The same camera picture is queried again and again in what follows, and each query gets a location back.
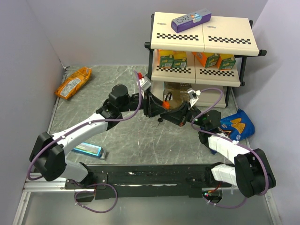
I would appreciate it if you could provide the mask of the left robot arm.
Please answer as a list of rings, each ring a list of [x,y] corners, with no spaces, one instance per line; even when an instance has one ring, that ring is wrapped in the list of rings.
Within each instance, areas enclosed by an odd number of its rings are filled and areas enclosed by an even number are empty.
[[[87,139],[124,121],[123,112],[158,109],[159,113],[163,113],[168,108],[165,102],[150,92],[129,95],[125,85],[116,85],[102,107],[89,118],[53,135],[47,132],[40,134],[30,155],[30,167],[35,167],[46,181],[62,177],[75,180],[81,188],[88,188],[93,182],[92,172],[83,163],[67,161],[66,155]]]

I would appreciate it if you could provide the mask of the orange black padlock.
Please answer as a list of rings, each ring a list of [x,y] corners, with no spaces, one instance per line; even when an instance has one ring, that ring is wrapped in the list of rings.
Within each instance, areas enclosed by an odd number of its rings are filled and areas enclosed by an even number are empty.
[[[164,97],[164,100],[163,100],[163,103],[162,103],[162,106],[165,108],[165,109],[169,109],[170,108],[170,103],[169,101],[172,100],[172,93],[171,92],[168,92],[165,97]]]

